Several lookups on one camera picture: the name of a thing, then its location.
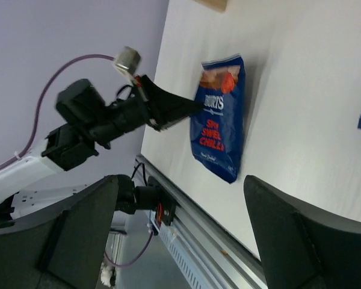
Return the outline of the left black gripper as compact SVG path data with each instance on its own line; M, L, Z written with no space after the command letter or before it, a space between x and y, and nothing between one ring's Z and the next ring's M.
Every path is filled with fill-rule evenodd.
M88 128L94 141L110 148L110 142L148 124L163 131L203 110L203 103L183 98L158 87L147 75L138 75L132 84L124 85L130 92L126 99L116 99L109 105L91 105L94 124Z

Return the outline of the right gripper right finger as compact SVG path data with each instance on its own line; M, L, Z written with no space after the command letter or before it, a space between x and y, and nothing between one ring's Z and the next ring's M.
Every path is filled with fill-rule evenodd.
M361 222L253 175L244 197L268 288L361 288Z

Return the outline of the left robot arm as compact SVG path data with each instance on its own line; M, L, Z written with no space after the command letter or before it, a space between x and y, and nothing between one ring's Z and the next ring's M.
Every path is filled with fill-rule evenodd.
M0 169L0 217L13 212L7 203L25 187L59 172L70 171L95 157L96 146L109 150L110 143L148 125L167 129L203 110L200 101L169 93L149 79L136 76L119 89L130 92L107 105L88 79L80 79L59 92L55 108L66 121L14 163Z

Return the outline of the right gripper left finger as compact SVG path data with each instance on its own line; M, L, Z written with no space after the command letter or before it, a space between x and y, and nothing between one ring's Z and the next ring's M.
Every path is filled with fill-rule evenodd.
M95 288L118 194L116 176L0 224L0 288Z

